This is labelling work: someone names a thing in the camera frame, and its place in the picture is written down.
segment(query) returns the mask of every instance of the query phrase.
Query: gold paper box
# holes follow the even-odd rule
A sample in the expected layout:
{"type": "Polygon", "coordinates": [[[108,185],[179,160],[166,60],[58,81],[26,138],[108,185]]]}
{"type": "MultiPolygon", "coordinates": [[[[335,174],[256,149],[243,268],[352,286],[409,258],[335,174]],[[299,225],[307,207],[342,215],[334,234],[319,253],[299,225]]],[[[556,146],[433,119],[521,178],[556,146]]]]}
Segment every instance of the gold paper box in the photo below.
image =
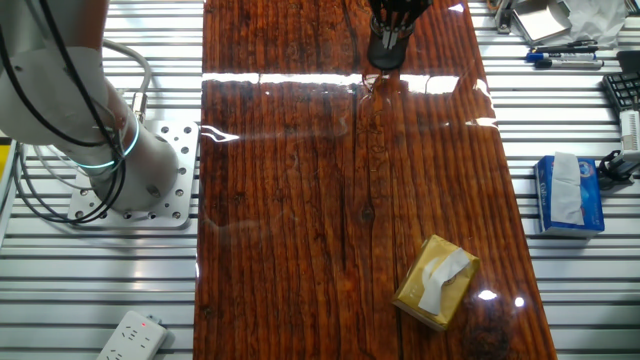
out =
{"type": "Polygon", "coordinates": [[[453,315],[456,313],[458,305],[460,305],[462,298],[467,292],[469,283],[473,279],[476,271],[478,271],[480,259],[466,251],[464,252],[464,254],[469,258],[470,263],[457,273],[453,279],[447,281],[442,286],[440,313],[437,315],[423,310],[418,306],[420,298],[425,291],[422,283],[422,273],[425,267],[432,260],[437,258],[438,260],[435,261],[435,266],[431,271],[433,274],[444,260],[457,249],[458,246],[453,245],[437,235],[432,235],[429,240],[422,244],[422,249],[418,253],[413,265],[411,265],[411,268],[407,273],[407,277],[400,284],[398,291],[396,291],[396,294],[393,297],[394,305],[436,331],[444,331],[449,327],[449,323],[451,322],[451,319],[453,319],[453,315]]]}

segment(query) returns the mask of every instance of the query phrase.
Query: blue tissue box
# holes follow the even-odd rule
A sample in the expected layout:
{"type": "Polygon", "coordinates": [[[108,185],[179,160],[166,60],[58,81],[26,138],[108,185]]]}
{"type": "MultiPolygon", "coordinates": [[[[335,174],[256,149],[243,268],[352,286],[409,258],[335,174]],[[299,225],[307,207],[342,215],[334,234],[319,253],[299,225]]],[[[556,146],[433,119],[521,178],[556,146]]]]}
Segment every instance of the blue tissue box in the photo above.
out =
{"type": "Polygon", "coordinates": [[[595,161],[578,158],[580,165],[580,194],[582,195],[582,216],[584,225],[551,221],[551,179],[553,176],[553,156],[545,156],[534,166],[540,223],[538,233],[544,235],[593,237],[604,231],[604,214],[598,171],[595,161]]]}

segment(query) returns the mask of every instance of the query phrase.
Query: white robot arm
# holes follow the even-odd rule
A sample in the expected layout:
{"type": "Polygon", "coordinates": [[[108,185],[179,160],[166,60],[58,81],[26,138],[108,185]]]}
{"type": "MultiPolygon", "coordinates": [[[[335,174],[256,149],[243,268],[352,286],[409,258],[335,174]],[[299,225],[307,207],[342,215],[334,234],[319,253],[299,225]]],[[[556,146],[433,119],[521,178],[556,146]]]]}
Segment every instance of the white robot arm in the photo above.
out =
{"type": "MultiPolygon", "coordinates": [[[[0,130],[20,143],[54,145],[83,168],[100,198],[108,197],[108,189],[120,181],[114,179],[114,169],[126,166],[120,196],[112,208],[145,210],[171,190],[177,158],[164,139],[146,130],[140,114],[104,77],[107,8],[107,0],[51,1],[50,5],[44,0],[0,0],[6,49],[2,63],[11,66],[0,66],[0,130]],[[58,29],[57,39],[52,23],[58,29]],[[75,71],[63,58],[60,41],[75,71]]],[[[143,104],[139,95],[137,104],[143,104]]]]}

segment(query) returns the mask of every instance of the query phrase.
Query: cardboard box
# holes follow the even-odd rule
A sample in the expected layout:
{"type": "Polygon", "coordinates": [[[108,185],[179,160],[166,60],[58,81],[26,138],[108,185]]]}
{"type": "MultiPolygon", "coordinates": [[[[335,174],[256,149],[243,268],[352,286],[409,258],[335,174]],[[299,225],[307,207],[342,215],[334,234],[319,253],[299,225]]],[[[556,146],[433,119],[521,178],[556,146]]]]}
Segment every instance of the cardboard box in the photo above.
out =
{"type": "Polygon", "coordinates": [[[592,159],[577,158],[580,167],[580,195],[584,225],[551,221],[554,156],[543,157],[534,167],[540,221],[538,233],[554,236],[593,237],[604,231],[604,214],[598,186],[598,171],[592,159]]]}
{"type": "Polygon", "coordinates": [[[425,293],[423,272],[425,267],[431,267],[430,273],[434,274],[445,259],[458,249],[458,246],[437,235],[432,235],[422,244],[422,249],[409,269],[407,277],[400,284],[393,297],[393,304],[436,331],[446,330],[467,292],[469,283],[480,267],[480,259],[464,251],[464,255],[469,259],[469,264],[442,285],[438,314],[430,313],[419,306],[420,299],[425,293]]]}

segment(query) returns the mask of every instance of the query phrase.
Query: glossy wooden tabletop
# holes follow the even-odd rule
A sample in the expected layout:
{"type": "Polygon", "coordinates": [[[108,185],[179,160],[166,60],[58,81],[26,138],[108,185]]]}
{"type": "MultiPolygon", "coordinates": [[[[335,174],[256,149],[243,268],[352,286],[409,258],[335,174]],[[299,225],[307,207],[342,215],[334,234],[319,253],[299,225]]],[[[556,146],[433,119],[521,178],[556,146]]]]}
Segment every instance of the glossy wooden tabletop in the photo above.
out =
{"type": "Polygon", "coordinates": [[[205,4],[194,359],[555,359],[467,4],[385,74],[369,19],[205,4]],[[481,259],[445,333],[391,304],[432,234],[481,259]]]}

